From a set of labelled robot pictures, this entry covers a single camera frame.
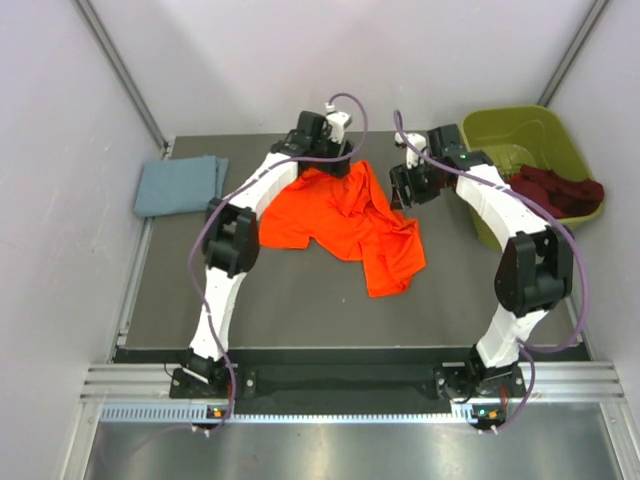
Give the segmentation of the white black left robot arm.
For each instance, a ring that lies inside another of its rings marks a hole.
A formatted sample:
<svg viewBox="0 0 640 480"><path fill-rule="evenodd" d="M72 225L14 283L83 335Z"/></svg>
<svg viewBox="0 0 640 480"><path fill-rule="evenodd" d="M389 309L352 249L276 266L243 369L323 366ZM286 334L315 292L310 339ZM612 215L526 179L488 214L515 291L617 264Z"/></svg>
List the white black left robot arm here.
<svg viewBox="0 0 640 480"><path fill-rule="evenodd" d="M274 143L258 169L234 192L213 198L197 237L205 279L193 279L202 300L196 331L173 373L173 398L234 397L228 334L236 298L260 252L258 221L279 193L299 175L299 165L322 167L334 176L349 170L353 143L345 138L352 116L328 103L324 114L300 113L296 127Z"/></svg>

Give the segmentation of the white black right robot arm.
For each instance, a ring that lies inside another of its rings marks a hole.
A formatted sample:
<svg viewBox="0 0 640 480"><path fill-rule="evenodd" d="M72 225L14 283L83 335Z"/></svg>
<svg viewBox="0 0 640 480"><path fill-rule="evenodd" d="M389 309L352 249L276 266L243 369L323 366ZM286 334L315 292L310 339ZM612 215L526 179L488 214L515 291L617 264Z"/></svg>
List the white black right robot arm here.
<svg viewBox="0 0 640 480"><path fill-rule="evenodd" d="M392 209L424 204L451 188L502 252L494 277L498 306L489 327L471 348L464 371L441 383L443 393L461 401L490 395L513 377L522 344L571 292L573 251L557 227L515 197L488 154L465 147L456 125L424 135L397 132L394 143L405 160L390 171Z"/></svg>

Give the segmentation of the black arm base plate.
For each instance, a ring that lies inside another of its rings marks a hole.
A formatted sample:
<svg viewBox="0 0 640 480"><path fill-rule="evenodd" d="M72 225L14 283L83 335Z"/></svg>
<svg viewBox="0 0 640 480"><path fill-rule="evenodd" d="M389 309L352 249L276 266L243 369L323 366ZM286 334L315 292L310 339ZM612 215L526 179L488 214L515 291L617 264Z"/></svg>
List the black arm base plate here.
<svg viewBox="0 0 640 480"><path fill-rule="evenodd" d="M243 364L235 368L236 400L262 400L275 394L391 393L428 400L515 398L525 393L522 371L474 375L462 365L430 364Z"/></svg>

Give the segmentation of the orange t shirt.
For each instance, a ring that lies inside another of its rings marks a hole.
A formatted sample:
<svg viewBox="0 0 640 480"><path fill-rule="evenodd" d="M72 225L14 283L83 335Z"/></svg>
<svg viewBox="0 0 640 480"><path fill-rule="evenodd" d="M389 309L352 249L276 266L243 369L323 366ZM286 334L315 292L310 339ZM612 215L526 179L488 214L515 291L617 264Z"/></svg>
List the orange t shirt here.
<svg viewBox="0 0 640 480"><path fill-rule="evenodd" d="M259 238L274 249L315 241L341 261L360 262L372 298L407 291L427 265L419 222L390 208L365 160L342 178L306 170L266 208Z"/></svg>

